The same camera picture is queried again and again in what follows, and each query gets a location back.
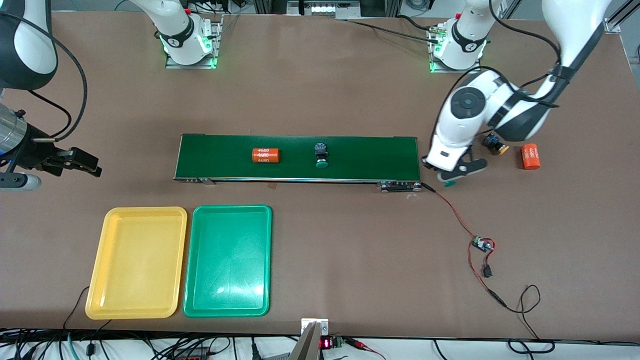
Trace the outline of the red clip lead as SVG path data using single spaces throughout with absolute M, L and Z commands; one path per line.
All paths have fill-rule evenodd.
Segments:
M 348 346 L 354 347 L 357 350 L 364 351 L 366 353 L 372 353 L 382 358 L 382 360 L 387 360 L 387 358 L 384 355 L 382 355 L 379 351 L 373 350 L 371 347 L 369 347 L 368 345 L 364 344 L 361 341 L 356 340 L 355 338 L 343 337 L 343 341 Z

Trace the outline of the green conveyor belt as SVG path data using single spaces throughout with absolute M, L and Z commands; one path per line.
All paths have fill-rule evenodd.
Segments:
M 326 168 L 314 146 L 327 146 Z M 278 148 L 279 162 L 256 163 L 254 148 Z M 423 189 L 415 137 L 184 134 L 174 179 L 186 183 L 373 184 L 383 193 Z

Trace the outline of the green plastic tray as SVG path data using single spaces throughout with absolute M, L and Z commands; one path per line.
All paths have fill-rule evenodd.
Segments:
M 201 205 L 192 215 L 183 314 L 265 316 L 270 309 L 272 208 Z

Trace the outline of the yellow plastic tray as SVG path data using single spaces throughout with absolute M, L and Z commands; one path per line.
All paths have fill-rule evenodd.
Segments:
M 188 213 L 116 207 L 103 220 L 85 313 L 94 321 L 165 319 L 178 308 Z

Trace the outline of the red and black power strip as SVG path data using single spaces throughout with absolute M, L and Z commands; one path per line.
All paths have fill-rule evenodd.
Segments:
M 177 348 L 167 358 L 168 360 L 209 360 L 210 357 L 211 352 L 208 347 L 193 346 Z

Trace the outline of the silver control box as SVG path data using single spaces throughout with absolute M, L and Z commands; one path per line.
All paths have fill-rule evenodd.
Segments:
M 359 18 L 360 0 L 286 0 L 286 14 L 334 19 Z

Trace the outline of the yellow push button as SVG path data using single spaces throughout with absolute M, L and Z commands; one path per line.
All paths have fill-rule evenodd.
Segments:
M 501 156 L 510 149 L 510 146 L 502 142 L 500 137 L 492 131 L 487 132 L 487 135 L 483 137 L 481 145 L 496 156 Z

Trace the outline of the aluminium frame profile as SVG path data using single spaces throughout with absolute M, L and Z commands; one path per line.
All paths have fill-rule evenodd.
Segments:
M 631 19 L 640 10 L 640 0 L 622 0 L 613 12 L 605 16 L 604 24 L 607 34 L 619 34 L 621 25 Z

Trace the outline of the orange 4680 battery cylinder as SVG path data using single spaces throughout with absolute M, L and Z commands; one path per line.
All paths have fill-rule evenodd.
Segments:
M 535 143 L 527 143 L 520 148 L 522 168 L 524 170 L 538 170 L 541 167 L 538 146 Z
M 281 161 L 281 151 L 278 148 L 256 147 L 251 151 L 251 158 L 257 164 L 277 164 Z

